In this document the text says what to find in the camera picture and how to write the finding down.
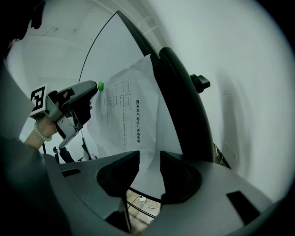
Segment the person's left hand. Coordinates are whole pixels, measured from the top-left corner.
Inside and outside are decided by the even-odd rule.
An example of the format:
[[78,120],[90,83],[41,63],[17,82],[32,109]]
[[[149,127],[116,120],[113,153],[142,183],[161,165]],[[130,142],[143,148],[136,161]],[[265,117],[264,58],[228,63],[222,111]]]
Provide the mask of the person's left hand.
[[67,90],[63,92],[52,91],[51,93],[49,93],[49,98],[55,104],[57,108],[61,108],[62,105],[69,100],[67,97],[68,97]]

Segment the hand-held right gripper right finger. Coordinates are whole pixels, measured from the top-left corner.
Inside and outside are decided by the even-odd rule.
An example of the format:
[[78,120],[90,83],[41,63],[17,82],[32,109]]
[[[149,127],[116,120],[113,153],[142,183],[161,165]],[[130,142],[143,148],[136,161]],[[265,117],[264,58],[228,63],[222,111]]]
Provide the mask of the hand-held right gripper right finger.
[[164,205],[187,201],[202,184],[200,172],[184,162],[181,154],[160,151],[160,172],[165,187],[161,197]]

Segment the black-framed whiteboard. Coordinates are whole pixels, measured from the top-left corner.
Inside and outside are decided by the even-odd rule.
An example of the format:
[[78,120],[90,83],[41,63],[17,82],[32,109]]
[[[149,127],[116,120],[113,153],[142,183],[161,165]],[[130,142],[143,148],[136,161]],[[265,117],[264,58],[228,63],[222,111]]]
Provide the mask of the black-framed whiteboard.
[[[105,83],[108,78],[155,52],[152,46],[147,48],[147,52],[140,48],[139,41],[133,37],[133,31],[127,26],[128,23],[129,19],[117,12],[104,25],[84,61],[81,82],[93,80]],[[142,195],[156,201],[161,200]]]

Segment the printed white paper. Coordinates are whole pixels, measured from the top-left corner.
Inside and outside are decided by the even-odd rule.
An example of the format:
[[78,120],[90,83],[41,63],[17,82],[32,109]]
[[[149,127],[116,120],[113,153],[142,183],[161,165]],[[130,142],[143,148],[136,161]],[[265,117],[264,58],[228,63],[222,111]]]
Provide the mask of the printed white paper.
[[104,83],[91,99],[83,137],[92,157],[139,151],[139,171],[131,188],[160,199],[165,193],[160,152],[181,153],[167,105],[145,56]]

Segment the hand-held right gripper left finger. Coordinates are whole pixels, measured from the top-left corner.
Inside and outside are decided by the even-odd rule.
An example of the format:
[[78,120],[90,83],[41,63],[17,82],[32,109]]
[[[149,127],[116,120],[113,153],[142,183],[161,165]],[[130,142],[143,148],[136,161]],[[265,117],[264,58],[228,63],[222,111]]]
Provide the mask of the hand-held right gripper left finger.
[[105,158],[110,163],[97,172],[97,182],[112,197],[126,201],[126,193],[140,169],[140,152],[131,151]]

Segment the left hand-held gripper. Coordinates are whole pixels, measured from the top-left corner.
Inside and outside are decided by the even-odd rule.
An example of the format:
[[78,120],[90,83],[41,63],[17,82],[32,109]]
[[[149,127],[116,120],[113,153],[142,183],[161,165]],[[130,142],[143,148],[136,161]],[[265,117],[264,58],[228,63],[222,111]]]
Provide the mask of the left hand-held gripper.
[[61,108],[57,108],[49,98],[46,84],[32,91],[30,97],[34,108],[29,116],[35,121],[48,117],[56,124],[57,133],[63,139],[59,148],[65,147],[90,119],[90,98],[97,93],[98,87],[95,81],[85,81],[60,92],[66,90],[70,100]]

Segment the person's left forearm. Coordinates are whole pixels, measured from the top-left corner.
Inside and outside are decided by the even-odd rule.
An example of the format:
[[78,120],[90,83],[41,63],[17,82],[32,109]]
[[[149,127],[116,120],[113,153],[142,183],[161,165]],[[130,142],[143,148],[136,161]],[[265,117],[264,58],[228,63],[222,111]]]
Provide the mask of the person's left forearm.
[[56,124],[48,117],[35,121],[34,128],[24,141],[25,144],[39,150],[44,142],[49,142],[57,133]]

